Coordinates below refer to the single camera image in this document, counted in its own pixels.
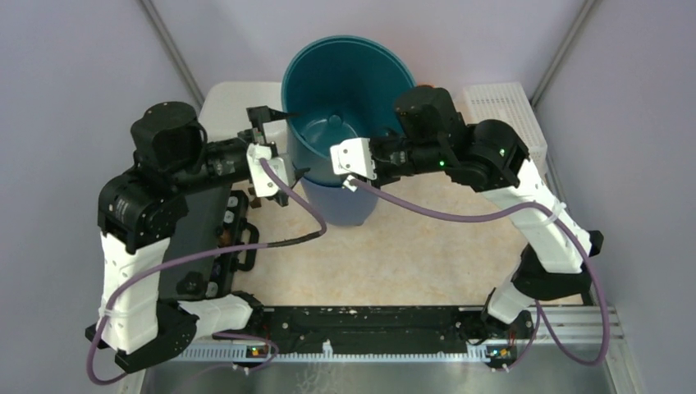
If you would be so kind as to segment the translucent white plastic tub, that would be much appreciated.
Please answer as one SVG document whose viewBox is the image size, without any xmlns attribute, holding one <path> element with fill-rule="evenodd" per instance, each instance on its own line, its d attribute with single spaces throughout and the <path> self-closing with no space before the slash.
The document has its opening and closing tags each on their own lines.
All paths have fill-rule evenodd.
<svg viewBox="0 0 696 394">
<path fill-rule="evenodd" d="M 280 82 L 221 82 L 209 90 L 199 122 L 209 142 L 228 140 L 251 127 L 246 108 L 258 106 L 282 109 Z"/>
</svg>

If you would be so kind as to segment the teal bucket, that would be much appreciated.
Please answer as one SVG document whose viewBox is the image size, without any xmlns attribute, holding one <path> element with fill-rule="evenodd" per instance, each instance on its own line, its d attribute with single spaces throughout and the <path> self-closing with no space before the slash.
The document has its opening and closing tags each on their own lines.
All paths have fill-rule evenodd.
<svg viewBox="0 0 696 394">
<path fill-rule="evenodd" d="M 306 178 L 338 186 L 329 149 L 343 140 L 400 134 L 396 99 L 415 86 L 405 63 L 374 41 L 332 36 L 300 50 L 282 80 L 287 151 Z"/>
</svg>

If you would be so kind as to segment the white perforated basket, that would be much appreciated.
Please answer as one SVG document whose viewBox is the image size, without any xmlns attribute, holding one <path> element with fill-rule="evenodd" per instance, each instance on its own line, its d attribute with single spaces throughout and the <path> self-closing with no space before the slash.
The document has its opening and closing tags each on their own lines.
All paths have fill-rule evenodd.
<svg viewBox="0 0 696 394">
<path fill-rule="evenodd" d="M 467 122 L 497 119 L 510 125 L 527 145 L 540 174 L 547 174 L 547 141 L 520 82 L 467 85 L 460 101 Z"/>
</svg>

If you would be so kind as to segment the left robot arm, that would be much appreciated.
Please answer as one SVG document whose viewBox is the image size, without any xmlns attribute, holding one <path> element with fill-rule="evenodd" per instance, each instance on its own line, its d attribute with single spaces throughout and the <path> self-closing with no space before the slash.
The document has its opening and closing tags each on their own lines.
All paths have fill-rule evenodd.
<svg viewBox="0 0 696 394">
<path fill-rule="evenodd" d="M 104 261 L 98 321 L 85 335 L 92 349 L 110 348 L 124 374 L 171 360 L 193 341 L 233 330 L 257 337 L 263 317 L 244 293 L 194 300 L 159 295 L 160 273 L 187 263 L 166 261 L 188 195 L 238 181 L 252 181 L 256 194 L 281 206 L 296 198 L 297 174 L 268 142 L 264 125 L 288 118 L 267 106 L 248 108 L 250 128 L 211 142 L 188 103 L 164 102 L 147 109 L 130 129 L 134 163 L 111 179 L 98 197 L 98 227 Z"/>
</svg>

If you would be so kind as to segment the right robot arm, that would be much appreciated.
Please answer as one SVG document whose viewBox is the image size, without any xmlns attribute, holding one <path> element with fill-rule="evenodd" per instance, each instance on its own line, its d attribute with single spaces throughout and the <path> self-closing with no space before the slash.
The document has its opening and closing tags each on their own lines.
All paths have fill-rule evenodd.
<svg viewBox="0 0 696 394">
<path fill-rule="evenodd" d="M 483 331 L 503 338 L 521 311 L 536 300 L 586 292 L 592 283 L 584 259 L 602 246 L 599 231 L 586 231 L 545 185 L 529 149 L 508 123 L 468 123 L 443 88 L 417 86 L 393 106 L 400 132 L 362 143 L 375 186 L 405 176 L 443 172 L 506 212 L 527 240 L 516 270 L 488 297 Z"/>
</svg>

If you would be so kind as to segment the blue bucket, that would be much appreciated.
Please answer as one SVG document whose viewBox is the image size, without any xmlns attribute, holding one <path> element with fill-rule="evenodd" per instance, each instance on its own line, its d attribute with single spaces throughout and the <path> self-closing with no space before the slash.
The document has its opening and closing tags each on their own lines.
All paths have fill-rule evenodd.
<svg viewBox="0 0 696 394">
<path fill-rule="evenodd" d="M 322 186 L 302 178 L 300 184 L 309 203 L 325 221 L 338 227 L 357 227 L 373 213 L 378 197 L 358 189 Z"/>
</svg>

